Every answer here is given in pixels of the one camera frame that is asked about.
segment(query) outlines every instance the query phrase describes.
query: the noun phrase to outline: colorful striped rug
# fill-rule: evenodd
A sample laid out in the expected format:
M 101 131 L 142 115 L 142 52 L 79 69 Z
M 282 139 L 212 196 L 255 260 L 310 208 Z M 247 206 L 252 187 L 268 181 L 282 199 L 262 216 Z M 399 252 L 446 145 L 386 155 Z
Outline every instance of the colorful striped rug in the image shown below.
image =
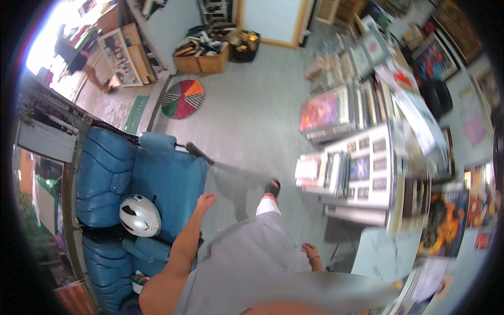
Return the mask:
M 161 110 L 173 119 L 182 119 L 194 113 L 205 97 L 203 86 L 196 80 L 183 80 L 166 91 Z

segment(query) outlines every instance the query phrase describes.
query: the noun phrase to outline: white shorts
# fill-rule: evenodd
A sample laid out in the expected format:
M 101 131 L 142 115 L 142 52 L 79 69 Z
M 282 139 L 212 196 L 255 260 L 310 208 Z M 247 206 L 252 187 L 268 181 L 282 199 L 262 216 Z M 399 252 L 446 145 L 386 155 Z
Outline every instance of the white shorts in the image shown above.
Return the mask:
M 273 199 L 271 199 L 270 197 L 263 197 L 259 202 L 259 205 L 257 206 L 256 215 L 266 213 L 268 211 L 275 211 L 278 214 L 281 214 L 280 210 L 278 210 L 277 204 Z

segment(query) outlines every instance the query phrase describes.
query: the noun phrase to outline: white bicycle helmet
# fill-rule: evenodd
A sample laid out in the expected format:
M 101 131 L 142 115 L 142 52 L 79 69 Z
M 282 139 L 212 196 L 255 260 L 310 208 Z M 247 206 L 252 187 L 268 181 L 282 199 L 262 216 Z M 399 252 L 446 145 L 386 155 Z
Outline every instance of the white bicycle helmet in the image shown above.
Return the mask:
M 122 202 L 119 218 L 125 229 L 136 236 L 152 237 L 161 230 L 159 211 L 152 201 L 141 195 L 131 195 Z

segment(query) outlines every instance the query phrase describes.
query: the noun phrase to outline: grey t-shirt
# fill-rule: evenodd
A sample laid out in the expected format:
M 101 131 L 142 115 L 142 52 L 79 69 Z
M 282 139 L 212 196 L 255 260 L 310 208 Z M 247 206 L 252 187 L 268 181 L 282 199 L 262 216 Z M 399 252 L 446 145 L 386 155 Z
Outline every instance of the grey t-shirt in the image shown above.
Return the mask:
M 238 315 L 247 307 L 233 303 L 217 290 L 225 274 L 265 276 L 311 271 L 306 255 L 296 246 L 280 214 L 270 211 L 220 231 L 206 257 L 189 275 L 174 315 Z

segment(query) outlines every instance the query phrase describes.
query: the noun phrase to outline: shelving unit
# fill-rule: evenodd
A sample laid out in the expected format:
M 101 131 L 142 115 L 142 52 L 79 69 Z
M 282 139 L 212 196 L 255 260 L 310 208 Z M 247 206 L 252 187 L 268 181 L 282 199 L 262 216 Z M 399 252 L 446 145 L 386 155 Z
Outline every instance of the shelving unit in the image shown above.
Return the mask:
M 227 0 L 198 0 L 203 23 L 227 22 Z

